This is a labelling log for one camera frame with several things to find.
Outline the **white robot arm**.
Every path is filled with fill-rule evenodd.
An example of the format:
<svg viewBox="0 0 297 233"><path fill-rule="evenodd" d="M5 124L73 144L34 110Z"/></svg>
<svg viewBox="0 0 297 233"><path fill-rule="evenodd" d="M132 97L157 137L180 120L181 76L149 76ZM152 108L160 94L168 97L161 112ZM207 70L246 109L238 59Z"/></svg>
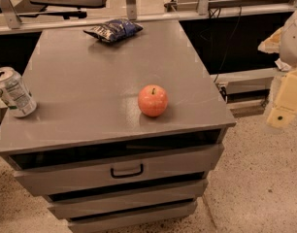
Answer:
<svg viewBox="0 0 297 233"><path fill-rule="evenodd" d="M257 48L266 53L278 53L279 63L291 68L282 78L280 89L266 123L284 128L297 116L297 10Z"/></svg>

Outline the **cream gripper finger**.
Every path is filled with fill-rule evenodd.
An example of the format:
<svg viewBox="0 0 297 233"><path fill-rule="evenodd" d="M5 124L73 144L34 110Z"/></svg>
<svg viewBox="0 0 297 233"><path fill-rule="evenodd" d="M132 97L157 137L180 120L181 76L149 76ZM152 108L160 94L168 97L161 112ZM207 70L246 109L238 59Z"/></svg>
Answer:
<svg viewBox="0 0 297 233"><path fill-rule="evenodd" d="M262 41L259 44L257 49L265 53L279 53L280 43L281 43L281 29L279 28L270 37Z"/></svg>
<svg viewBox="0 0 297 233"><path fill-rule="evenodd" d="M281 84L266 123L286 127L297 116L297 69L281 78Z"/></svg>

